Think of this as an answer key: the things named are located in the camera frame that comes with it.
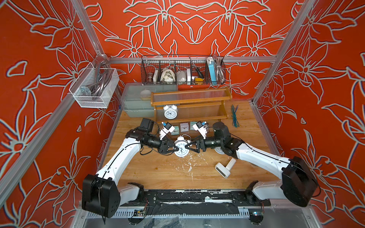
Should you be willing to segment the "white cloth bundle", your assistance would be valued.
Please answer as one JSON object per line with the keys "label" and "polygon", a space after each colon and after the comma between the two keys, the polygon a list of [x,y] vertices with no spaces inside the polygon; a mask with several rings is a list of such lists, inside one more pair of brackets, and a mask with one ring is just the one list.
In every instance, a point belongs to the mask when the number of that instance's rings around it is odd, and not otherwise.
{"label": "white cloth bundle", "polygon": [[176,82],[175,73],[171,69],[168,69],[168,68],[163,69],[161,77],[160,77],[160,81],[163,83]]}

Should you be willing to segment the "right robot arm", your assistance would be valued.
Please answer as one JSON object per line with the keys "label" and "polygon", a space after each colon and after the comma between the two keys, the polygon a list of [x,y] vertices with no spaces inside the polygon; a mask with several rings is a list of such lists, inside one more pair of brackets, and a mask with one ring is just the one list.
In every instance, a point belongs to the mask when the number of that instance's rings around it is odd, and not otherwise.
{"label": "right robot arm", "polygon": [[308,206],[319,184],[303,159],[281,157],[255,148],[231,134],[223,122],[213,124],[213,136],[206,135],[204,126],[201,122],[194,125],[201,135],[188,143],[186,149],[200,153],[208,148],[220,148],[225,155],[254,164],[279,178],[274,183],[254,184],[252,192],[255,197],[261,200],[288,199],[297,206]]}

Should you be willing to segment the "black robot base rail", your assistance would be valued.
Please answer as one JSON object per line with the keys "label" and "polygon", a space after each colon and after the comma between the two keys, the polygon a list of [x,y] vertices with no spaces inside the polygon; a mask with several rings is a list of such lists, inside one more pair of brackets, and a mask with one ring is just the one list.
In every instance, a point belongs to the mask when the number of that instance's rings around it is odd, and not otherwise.
{"label": "black robot base rail", "polygon": [[264,211],[268,199],[258,199],[246,190],[145,190],[144,197],[121,205],[120,209],[146,209],[147,215],[228,216],[243,210]]}

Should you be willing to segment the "mint square alarm clock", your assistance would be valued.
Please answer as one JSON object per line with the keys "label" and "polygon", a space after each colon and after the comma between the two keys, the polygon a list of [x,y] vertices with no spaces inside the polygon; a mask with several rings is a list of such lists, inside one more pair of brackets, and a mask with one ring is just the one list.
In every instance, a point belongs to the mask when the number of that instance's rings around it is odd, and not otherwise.
{"label": "mint square alarm clock", "polygon": [[179,126],[175,126],[174,130],[171,132],[171,135],[179,135],[179,134],[180,134]]}

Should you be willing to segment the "white twin-bell clock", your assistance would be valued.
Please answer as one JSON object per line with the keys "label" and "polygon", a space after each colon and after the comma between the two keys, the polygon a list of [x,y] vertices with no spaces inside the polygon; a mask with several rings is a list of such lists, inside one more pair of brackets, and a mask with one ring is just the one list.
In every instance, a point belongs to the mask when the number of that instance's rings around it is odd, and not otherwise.
{"label": "white twin-bell clock", "polygon": [[215,149],[214,149],[218,154],[225,154],[224,153],[224,151],[222,150],[222,148],[220,148],[220,147],[216,147]]}
{"label": "white twin-bell clock", "polygon": [[163,107],[163,114],[164,117],[167,119],[175,119],[178,116],[178,109],[177,106],[172,104],[172,105],[165,105]]}
{"label": "white twin-bell clock", "polygon": [[175,141],[175,146],[178,148],[178,151],[175,152],[175,155],[178,157],[185,157],[189,153],[189,149],[186,149],[185,146],[189,144],[190,140],[185,140],[183,136],[177,137]]}

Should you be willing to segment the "white mesh wall basket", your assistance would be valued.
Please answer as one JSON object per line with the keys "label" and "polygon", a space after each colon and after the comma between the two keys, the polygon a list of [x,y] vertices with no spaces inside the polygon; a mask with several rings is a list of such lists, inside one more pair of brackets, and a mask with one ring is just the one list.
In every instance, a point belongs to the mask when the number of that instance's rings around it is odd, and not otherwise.
{"label": "white mesh wall basket", "polygon": [[82,108],[106,109],[119,82],[115,68],[87,65],[69,92]]}

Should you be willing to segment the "white square alarm clock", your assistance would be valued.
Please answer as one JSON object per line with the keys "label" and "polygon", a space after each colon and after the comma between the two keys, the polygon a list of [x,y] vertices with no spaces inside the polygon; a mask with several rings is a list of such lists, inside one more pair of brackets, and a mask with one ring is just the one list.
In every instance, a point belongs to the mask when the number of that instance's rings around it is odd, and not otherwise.
{"label": "white square alarm clock", "polygon": [[190,125],[188,123],[181,123],[180,124],[180,131],[181,132],[189,132]]}

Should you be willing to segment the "green blue twist ties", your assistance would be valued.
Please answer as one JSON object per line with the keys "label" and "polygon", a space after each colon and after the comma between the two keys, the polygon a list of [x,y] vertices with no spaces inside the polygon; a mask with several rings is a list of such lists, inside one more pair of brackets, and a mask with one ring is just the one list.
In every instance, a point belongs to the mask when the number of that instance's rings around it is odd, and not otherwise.
{"label": "green blue twist ties", "polygon": [[235,105],[231,105],[231,112],[232,112],[232,125],[235,127],[235,128],[238,128],[240,127],[240,124],[238,122],[238,119],[237,119],[237,111],[238,111],[238,105],[235,106]]}

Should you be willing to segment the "light blue box in basket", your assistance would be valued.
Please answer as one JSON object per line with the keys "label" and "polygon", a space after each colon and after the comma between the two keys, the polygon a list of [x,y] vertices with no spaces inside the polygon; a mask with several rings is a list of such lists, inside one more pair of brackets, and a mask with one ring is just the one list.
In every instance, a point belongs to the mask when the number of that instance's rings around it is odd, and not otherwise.
{"label": "light blue box in basket", "polygon": [[207,65],[208,65],[208,68],[209,68],[212,85],[216,85],[217,84],[217,78],[216,78],[216,70],[215,70],[215,68],[216,68],[215,59],[213,57],[208,57],[207,58]]}

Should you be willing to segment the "translucent plastic storage box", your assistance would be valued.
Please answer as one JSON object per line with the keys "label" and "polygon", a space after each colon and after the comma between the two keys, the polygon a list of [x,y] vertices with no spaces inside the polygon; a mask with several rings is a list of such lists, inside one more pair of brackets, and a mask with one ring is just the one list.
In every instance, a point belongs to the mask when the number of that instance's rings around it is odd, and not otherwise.
{"label": "translucent plastic storage box", "polygon": [[131,118],[154,117],[155,110],[151,106],[151,94],[175,91],[178,91],[177,85],[128,83],[122,94],[122,108]]}

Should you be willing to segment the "white digital clock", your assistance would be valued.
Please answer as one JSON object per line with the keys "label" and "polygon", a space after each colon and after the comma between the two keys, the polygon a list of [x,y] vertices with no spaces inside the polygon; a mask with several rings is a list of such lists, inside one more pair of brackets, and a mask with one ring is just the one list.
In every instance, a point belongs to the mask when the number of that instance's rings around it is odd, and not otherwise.
{"label": "white digital clock", "polygon": [[215,165],[215,170],[225,179],[227,179],[231,172],[228,170],[224,165],[222,165],[220,162]]}

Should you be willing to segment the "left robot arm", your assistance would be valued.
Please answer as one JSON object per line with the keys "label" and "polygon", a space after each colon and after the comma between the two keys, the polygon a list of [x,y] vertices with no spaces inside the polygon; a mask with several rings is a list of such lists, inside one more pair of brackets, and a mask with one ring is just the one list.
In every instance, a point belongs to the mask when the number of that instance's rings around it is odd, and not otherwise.
{"label": "left robot arm", "polygon": [[130,182],[118,188],[118,182],[131,162],[142,148],[157,150],[159,154],[169,155],[179,149],[167,135],[174,131],[170,123],[162,123],[159,135],[152,134],[154,121],[143,118],[141,124],[129,130],[121,146],[113,157],[96,174],[89,174],[83,180],[81,207],[85,211],[105,218],[111,218],[117,209],[130,201],[144,200],[144,187]]}

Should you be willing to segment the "black handled screwdriver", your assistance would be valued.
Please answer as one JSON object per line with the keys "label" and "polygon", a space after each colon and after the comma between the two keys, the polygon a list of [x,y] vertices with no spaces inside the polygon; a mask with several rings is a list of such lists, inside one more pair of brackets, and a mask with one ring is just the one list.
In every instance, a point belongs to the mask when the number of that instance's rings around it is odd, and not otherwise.
{"label": "black handled screwdriver", "polygon": [[194,66],[195,71],[198,74],[198,78],[204,79],[204,75],[202,74],[202,72],[200,71],[200,69],[195,65],[195,63],[192,61],[191,58],[189,58],[189,59],[190,59],[190,62],[192,63],[192,65]]}

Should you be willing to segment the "white twin-bell clock front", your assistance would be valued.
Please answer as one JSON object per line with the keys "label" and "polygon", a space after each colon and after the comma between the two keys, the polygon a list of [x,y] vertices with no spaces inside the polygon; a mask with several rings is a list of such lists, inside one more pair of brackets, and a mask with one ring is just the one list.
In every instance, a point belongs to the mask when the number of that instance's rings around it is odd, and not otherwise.
{"label": "white twin-bell clock front", "polygon": [[175,119],[178,116],[178,109],[177,106],[172,104],[172,105],[165,105],[163,107],[163,114],[164,117],[167,119]]}

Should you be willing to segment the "white cylinder device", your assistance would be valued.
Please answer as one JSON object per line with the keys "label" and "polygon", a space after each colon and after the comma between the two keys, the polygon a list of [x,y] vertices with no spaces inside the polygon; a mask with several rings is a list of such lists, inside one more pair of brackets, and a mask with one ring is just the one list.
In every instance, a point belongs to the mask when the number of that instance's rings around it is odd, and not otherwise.
{"label": "white cylinder device", "polygon": [[236,159],[235,158],[231,158],[231,160],[229,161],[229,163],[227,164],[227,166],[225,167],[228,171],[231,171],[232,167],[234,166],[234,164],[236,163]]}

